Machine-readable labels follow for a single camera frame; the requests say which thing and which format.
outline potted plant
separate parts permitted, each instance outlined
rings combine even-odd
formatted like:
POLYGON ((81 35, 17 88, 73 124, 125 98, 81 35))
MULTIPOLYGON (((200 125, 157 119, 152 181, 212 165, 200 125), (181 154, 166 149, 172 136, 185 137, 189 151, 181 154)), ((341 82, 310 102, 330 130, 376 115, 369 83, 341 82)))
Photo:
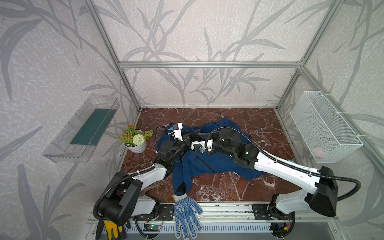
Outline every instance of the potted plant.
POLYGON ((128 125, 123 136, 118 138, 130 151, 134 153, 142 153, 147 147, 147 139, 153 136, 153 130, 141 131, 136 129, 136 125, 128 125))

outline clear plastic tray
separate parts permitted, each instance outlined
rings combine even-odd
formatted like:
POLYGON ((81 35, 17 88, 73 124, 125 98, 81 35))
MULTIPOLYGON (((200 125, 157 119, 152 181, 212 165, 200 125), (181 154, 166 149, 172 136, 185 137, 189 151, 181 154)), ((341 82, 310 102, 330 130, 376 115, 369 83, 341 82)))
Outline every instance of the clear plastic tray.
POLYGON ((91 94, 43 156, 54 162, 88 162, 119 106, 116 97, 91 94))

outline white flower pot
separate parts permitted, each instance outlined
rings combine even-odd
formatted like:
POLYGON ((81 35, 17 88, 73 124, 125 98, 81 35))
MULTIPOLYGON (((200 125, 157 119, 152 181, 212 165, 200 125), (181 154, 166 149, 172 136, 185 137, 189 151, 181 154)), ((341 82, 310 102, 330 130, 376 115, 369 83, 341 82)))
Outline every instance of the white flower pot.
POLYGON ((145 149, 147 148, 147 140, 145 140, 145 142, 142 144, 142 145, 137 145, 137 146, 134 146, 134 147, 128 147, 126 146, 124 143, 123 145, 128 148, 128 150, 130 150, 131 152, 134 152, 134 153, 142 153, 145 151, 145 149))

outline navy blue garment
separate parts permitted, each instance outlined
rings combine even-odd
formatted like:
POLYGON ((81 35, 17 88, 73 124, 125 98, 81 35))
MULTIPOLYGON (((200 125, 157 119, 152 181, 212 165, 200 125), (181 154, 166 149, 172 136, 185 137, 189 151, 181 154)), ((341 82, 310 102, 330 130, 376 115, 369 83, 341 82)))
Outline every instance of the navy blue garment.
MULTIPOLYGON (((211 122, 201 127, 187 127, 183 125, 181 132, 183 134, 191 131, 199 133, 210 133, 213 129, 219 126, 231 126, 240 130, 238 124, 230 121, 228 117, 224 117, 220 122, 211 122)), ((252 140, 250 135, 245 135, 250 140, 252 140)), ((248 142, 243 136, 240 136, 240 138, 242 142, 248 142)), ((161 144, 168 139, 169 136, 167 135, 167 131, 164 131, 160 140, 158 141, 158 146, 161 146, 161 144)), ((209 156, 206 152, 203 154, 197 154, 194 151, 189 150, 185 153, 181 161, 180 159, 175 161, 175 169, 172 172, 174 193, 175 195, 183 195, 185 193, 177 191, 183 182, 185 183, 186 191, 188 192, 192 188, 192 178, 195 176, 206 173, 220 173, 229 171, 234 171, 247 180, 251 180, 254 177, 259 177, 265 173, 254 169, 241 167, 233 162, 232 157, 220 152, 209 156)))

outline yellow rubber glove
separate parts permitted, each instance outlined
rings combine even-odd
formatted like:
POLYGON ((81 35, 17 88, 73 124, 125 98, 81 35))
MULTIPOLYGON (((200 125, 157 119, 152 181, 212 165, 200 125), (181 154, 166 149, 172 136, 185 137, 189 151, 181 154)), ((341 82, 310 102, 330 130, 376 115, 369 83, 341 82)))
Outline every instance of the yellow rubber glove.
POLYGON ((126 233, 122 226, 117 226, 111 221, 104 221, 105 229, 108 233, 108 239, 112 239, 112 231, 115 239, 125 239, 126 233))

